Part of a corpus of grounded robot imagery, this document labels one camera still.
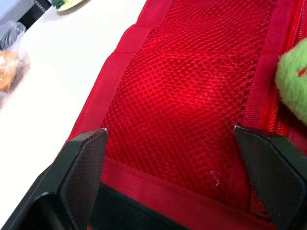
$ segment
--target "white thread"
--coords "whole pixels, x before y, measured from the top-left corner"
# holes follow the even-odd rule
[[[214,173],[219,174],[219,173],[218,173],[218,172],[216,172],[216,171],[210,171],[210,172],[209,172],[210,176],[211,176],[211,177],[213,177],[213,179],[215,179],[215,180],[216,180],[216,184],[215,184],[215,186],[219,186],[220,181],[219,181],[219,179],[216,177],[216,175],[214,175]]]

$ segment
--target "black strap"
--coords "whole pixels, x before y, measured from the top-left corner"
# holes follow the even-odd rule
[[[93,230],[186,230],[104,184],[99,187],[90,226]]]

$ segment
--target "bread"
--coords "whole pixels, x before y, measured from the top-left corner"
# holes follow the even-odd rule
[[[18,68],[18,54],[0,51],[0,92],[7,92],[14,80]]]

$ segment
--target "food in plastic bag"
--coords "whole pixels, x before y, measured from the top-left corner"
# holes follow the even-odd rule
[[[21,23],[7,22],[0,26],[0,104],[29,69],[30,61],[19,41],[25,33]]]

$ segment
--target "mesh panel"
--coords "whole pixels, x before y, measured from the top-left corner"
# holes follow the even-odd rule
[[[275,4],[174,0],[122,77],[102,123],[106,154],[227,203],[241,158],[232,131],[243,120]],[[247,198],[235,198],[236,207],[246,209]]]

